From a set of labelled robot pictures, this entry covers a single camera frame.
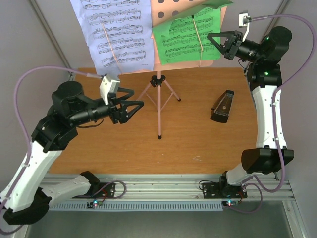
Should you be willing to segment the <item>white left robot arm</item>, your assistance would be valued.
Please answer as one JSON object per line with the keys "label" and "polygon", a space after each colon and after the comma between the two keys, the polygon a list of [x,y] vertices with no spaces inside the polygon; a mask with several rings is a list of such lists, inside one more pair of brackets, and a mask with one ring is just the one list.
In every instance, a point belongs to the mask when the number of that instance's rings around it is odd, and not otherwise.
{"label": "white left robot arm", "polygon": [[77,136],[78,128],[105,117],[113,124],[126,123],[144,105],[142,101],[129,100],[133,90],[118,91],[124,95],[118,98],[115,93],[108,93],[107,103],[102,98],[85,96],[76,81],[67,81],[52,93],[53,105],[31,135],[31,157],[24,159],[15,174],[19,181],[16,185],[10,183],[0,194],[0,202],[6,208],[3,218],[8,224],[36,223],[56,204],[71,198],[96,198],[102,192],[100,180],[89,171],[51,187],[40,184],[56,158]]}

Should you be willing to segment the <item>pink music stand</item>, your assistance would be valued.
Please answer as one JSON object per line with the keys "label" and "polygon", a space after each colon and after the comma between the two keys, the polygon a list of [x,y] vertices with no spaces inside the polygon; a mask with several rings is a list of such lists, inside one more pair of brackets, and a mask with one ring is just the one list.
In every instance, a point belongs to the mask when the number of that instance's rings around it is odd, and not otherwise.
{"label": "pink music stand", "polygon": [[170,90],[170,97],[181,98],[168,83],[163,71],[207,67],[214,59],[207,59],[212,46],[207,40],[210,32],[219,32],[229,0],[154,0],[152,1],[152,39],[155,50],[154,76],[139,95],[141,100],[151,87],[157,89],[153,101],[158,113],[158,139],[162,138],[162,87]]}

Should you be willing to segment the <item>green sheet music page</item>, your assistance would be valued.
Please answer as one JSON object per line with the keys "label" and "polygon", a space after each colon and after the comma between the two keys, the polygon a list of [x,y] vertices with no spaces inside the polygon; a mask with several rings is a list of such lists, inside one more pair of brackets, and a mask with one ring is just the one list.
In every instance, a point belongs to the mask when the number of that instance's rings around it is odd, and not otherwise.
{"label": "green sheet music page", "polygon": [[207,35],[220,32],[221,8],[231,4],[230,0],[205,0],[153,27],[161,64],[219,59],[220,52]]}

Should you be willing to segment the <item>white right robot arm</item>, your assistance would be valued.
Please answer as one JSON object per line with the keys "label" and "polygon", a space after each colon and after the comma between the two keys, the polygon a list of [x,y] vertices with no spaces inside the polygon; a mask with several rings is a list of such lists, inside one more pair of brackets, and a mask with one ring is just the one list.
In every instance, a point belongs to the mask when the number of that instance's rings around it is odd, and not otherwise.
{"label": "white right robot arm", "polygon": [[229,197],[259,175],[281,172],[280,183],[285,180],[285,166],[294,158],[284,139],[280,96],[282,76],[279,62],[289,50],[292,32],[277,26],[260,43],[244,38],[239,31],[209,33],[207,38],[229,60],[238,57],[250,62],[247,81],[255,103],[257,115],[257,141],[254,149],[242,152],[241,163],[225,171],[219,178],[218,191]]}

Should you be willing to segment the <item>black metronome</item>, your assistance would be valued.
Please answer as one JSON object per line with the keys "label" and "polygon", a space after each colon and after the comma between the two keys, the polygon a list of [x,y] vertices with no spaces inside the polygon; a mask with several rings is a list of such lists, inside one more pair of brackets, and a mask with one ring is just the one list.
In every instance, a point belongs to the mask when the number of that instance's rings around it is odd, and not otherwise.
{"label": "black metronome", "polygon": [[233,91],[224,91],[223,94],[216,100],[213,107],[211,108],[210,119],[219,123],[227,123],[233,97]]}

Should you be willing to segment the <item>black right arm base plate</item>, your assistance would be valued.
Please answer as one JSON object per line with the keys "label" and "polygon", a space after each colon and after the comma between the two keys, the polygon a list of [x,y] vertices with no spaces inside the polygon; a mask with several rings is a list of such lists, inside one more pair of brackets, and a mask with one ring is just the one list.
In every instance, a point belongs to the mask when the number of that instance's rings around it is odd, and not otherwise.
{"label": "black right arm base plate", "polygon": [[202,183],[202,192],[205,199],[240,199],[247,198],[248,195],[239,186],[226,185],[220,187],[219,183]]}

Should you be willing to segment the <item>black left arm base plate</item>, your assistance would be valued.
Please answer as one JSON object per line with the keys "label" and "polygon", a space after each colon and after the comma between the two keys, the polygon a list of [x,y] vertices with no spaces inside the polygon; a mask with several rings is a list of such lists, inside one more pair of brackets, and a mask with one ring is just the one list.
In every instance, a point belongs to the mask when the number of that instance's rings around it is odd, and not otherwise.
{"label": "black left arm base plate", "polygon": [[114,198],[115,196],[116,184],[111,183],[110,185],[106,185],[106,183],[100,183],[94,197],[96,198]]}

